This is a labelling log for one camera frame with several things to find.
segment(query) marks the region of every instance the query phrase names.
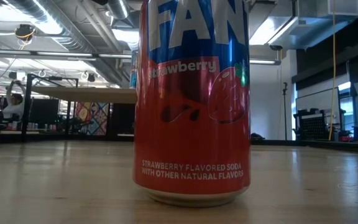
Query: can bottom rim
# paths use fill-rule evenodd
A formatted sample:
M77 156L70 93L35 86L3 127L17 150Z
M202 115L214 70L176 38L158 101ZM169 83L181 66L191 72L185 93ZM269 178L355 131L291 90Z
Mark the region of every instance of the can bottom rim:
M238 195L244 193L248 187L244 187L236 192L211 195L189 195L161 192L140 186L147 192L147 195L158 202L179 207L207 208L225 205L232 202Z

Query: soda can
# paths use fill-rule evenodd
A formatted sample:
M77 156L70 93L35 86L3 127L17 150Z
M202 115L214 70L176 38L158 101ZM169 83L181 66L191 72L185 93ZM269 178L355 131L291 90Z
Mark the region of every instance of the soda can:
M140 12L134 181L155 200L222 205L250 184L243 0L149 0Z
M129 88L135 89L137 84L137 56L139 54L138 50L132 51L132 62L131 62L131 82L129 84Z

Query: ductwork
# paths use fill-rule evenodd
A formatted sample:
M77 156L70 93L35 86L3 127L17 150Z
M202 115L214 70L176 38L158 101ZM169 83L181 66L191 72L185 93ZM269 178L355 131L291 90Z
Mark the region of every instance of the ductwork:
M358 0L280 0L251 38L251 44L307 49L358 18Z
M124 21L132 27L134 26L134 23L129 16L131 7L129 7L126 0L108 0L106 7L114 19Z
M83 34L74 26L72 21L51 0L3 0L13 9L33 18L34 24L42 31L55 26L60 28L60 35L69 36L53 38L70 52L95 53L96 49L88 42ZM121 84L122 77L110 65L102 60L86 62L99 70L103 78L111 83Z

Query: person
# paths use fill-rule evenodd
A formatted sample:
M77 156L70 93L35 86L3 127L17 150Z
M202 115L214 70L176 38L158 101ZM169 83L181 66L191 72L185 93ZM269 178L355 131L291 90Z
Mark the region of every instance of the person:
M22 119L24 113L24 98L18 93L12 94L13 86L17 84L25 94L25 88L20 81L12 81L6 92L7 107L2 111L4 119L12 118L13 115L18 115L19 119Z

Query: ceiling light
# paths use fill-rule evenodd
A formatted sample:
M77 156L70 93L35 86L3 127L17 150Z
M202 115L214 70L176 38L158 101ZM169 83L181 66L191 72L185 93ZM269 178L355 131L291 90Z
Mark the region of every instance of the ceiling light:
M68 57L67 60L70 60L70 61L87 61L87 62L94 62L94 61L96 61L96 58Z
M292 20L283 27L280 32L278 32L276 35L273 36L267 43L273 44L279 37L281 37L294 23L298 22L298 17L292 18Z
M125 55L125 54L99 54L101 58L128 58L131 59L132 55Z
M8 55L30 55L31 53L23 50L0 50L0 54L8 54Z
M273 60L249 60L249 63L255 65L275 65L276 61Z
M43 56L65 56L65 57L92 57L92 54L65 53L65 52L38 52L38 55L43 55Z

